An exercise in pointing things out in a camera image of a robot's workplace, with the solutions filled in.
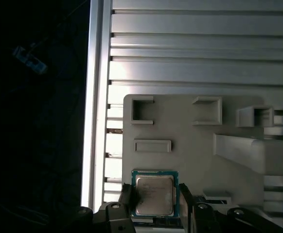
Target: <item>white connector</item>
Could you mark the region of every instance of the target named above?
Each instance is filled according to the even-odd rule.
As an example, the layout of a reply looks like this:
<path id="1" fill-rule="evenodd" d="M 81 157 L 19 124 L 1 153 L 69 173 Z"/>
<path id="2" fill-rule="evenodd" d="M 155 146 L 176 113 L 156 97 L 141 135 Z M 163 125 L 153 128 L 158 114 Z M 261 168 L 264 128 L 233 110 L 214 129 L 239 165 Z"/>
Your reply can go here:
<path id="1" fill-rule="evenodd" d="M 32 54 L 26 53 L 26 49 L 22 46 L 17 46 L 13 51 L 13 56 L 30 67 L 37 74 L 45 74 L 48 70 L 48 66 L 37 59 Z"/>

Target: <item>ribbed metal surface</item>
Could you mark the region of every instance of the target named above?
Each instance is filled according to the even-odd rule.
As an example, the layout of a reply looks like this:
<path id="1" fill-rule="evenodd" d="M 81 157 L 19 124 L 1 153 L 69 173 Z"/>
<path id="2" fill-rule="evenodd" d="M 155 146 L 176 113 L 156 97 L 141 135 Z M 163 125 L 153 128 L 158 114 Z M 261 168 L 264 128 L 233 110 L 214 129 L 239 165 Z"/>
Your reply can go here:
<path id="1" fill-rule="evenodd" d="M 127 94 L 258 95 L 283 109 L 283 1 L 113 0 L 112 8 L 108 128 L 122 128 Z M 283 136 L 283 117 L 275 121 L 265 133 Z M 105 177 L 121 178 L 121 134 L 106 135 L 106 153 Z M 266 177 L 266 186 L 282 180 Z M 105 183 L 104 201 L 119 193 Z"/>

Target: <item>screw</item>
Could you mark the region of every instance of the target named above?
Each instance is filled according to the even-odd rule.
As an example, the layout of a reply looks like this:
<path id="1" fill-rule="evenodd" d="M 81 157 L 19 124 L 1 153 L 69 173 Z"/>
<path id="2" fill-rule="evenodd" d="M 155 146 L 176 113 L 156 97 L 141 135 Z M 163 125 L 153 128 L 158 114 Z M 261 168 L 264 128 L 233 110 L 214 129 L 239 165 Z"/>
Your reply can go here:
<path id="1" fill-rule="evenodd" d="M 114 209 L 118 209 L 118 208 L 120 208 L 120 204 L 113 204 L 111 207 L 114 208 Z"/>
<path id="2" fill-rule="evenodd" d="M 199 204 L 198 207 L 199 207 L 200 209 L 206 209 L 208 206 L 205 205 L 205 204 Z"/>
<path id="3" fill-rule="evenodd" d="M 86 212 L 87 212 L 86 210 L 79 210 L 78 214 L 83 215 L 83 214 L 85 214 Z"/>
<path id="4" fill-rule="evenodd" d="M 244 212 L 242 210 L 235 210 L 234 213 L 236 215 L 243 215 L 244 214 Z"/>

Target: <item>dark background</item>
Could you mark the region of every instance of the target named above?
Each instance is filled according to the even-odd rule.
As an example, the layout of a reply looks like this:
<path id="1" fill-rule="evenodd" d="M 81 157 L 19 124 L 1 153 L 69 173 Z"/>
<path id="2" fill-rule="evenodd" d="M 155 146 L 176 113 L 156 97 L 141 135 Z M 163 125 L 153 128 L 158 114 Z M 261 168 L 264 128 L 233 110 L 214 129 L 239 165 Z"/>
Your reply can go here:
<path id="1" fill-rule="evenodd" d="M 89 0 L 0 1 L 0 228 L 80 205 L 88 19 Z M 42 40 L 38 75 L 12 53 Z"/>

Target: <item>rectangular cutout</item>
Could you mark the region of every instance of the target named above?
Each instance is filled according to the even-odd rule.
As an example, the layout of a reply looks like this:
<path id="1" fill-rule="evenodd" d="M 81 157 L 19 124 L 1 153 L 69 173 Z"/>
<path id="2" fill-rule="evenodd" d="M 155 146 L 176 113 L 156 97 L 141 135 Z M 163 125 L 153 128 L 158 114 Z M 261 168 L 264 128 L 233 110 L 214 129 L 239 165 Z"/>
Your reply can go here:
<path id="1" fill-rule="evenodd" d="M 136 152 L 162 152 L 172 151 L 172 141 L 170 140 L 134 140 Z"/>
<path id="2" fill-rule="evenodd" d="M 131 124 L 153 124 L 153 120 L 145 119 L 144 109 L 148 104 L 152 104 L 153 97 L 136 97 L 131 103 Z"/>
<path id="3" fill-rule="evenodd" d="M 198 96 L 193 103 L 198 115 L 192 125 L 221 125 L 222 98 L 216 96 Z"/>
<path id="4" fill-rule="evenodd" d="M 272 106 L 254 105 L 237 110 L 237 127 L 273 127 Z"/>

